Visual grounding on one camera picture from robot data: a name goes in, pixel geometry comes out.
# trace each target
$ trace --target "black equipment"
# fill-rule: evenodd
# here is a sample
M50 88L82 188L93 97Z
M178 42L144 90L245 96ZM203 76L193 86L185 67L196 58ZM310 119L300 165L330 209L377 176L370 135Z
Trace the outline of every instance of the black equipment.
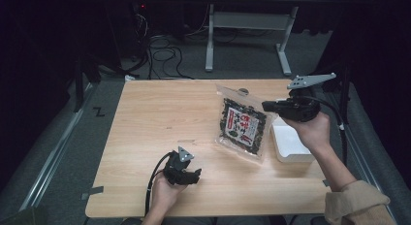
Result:
M309 86L335 78L335 74L299 77L297 76L287 88L292 89L290 98L262 103L265 112L278 113L279 116L305 122L317 116L321 110L319 100L312 97Z
M153 185L153 180L155 176L159 173L157 172L158 167L167 157L170 158L167 161L166 167L164 167L162 172L170 184L193 184L197 183L200 179L202 169L198 169L194 173L189 173L185 171L185 169L190 164L191 159L194 158L194 155L190 154L181 146L178 147L178 153L174 150L172 152L167 153L165 156L163 156L163 158L161 158L157 166L154 168L154 171L150 178L150 182L148 183L147 192L145 195L145 215L147 215L149 211L151 187Z

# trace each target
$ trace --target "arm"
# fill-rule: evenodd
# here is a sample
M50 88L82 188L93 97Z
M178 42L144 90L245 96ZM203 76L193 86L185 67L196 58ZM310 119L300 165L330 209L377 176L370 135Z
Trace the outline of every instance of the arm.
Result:
M394 224L384 205L390 199L375 187L356 180L330 145L330 118L319 112L307 122L284 121L317 159L332 193L326 195L325 217L331 224Z
M326 114L319 112L317 117L307 122L283 119L296 129L301 142L317 159L332 192L338 192L344 186L357 181L330 145L330 118Z
M143 225L160 225L166 213L173 207L177 201L179 193L181 193L187 185L171 185L164 177L163 173L159 173L154 180L152 188L151 208L147 216L142 222Z

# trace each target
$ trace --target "snack package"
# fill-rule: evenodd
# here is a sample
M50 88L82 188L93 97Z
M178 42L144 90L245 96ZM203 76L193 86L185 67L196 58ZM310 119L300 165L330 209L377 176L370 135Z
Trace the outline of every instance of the snack package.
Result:
M242 157L262 163L269 127L276 113L264 112L263 100L244 92L217 85L222 97L218 144L236 150Z

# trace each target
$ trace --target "white container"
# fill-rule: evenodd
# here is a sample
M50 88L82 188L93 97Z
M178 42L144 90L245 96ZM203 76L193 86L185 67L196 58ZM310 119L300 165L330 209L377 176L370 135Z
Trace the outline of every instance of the white container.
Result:
M315 160L309 149L301 143L297 131L287 125L281 117L274 120L271 129L279 161L312 162Z

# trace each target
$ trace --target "sleeve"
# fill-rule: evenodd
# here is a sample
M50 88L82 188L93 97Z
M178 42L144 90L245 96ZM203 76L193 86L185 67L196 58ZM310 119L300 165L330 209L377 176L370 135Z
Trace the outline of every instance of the sleeve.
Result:
M341 192L327 193L325 217L331 224L395 224L385 208L389 202L378 189L358 180Z

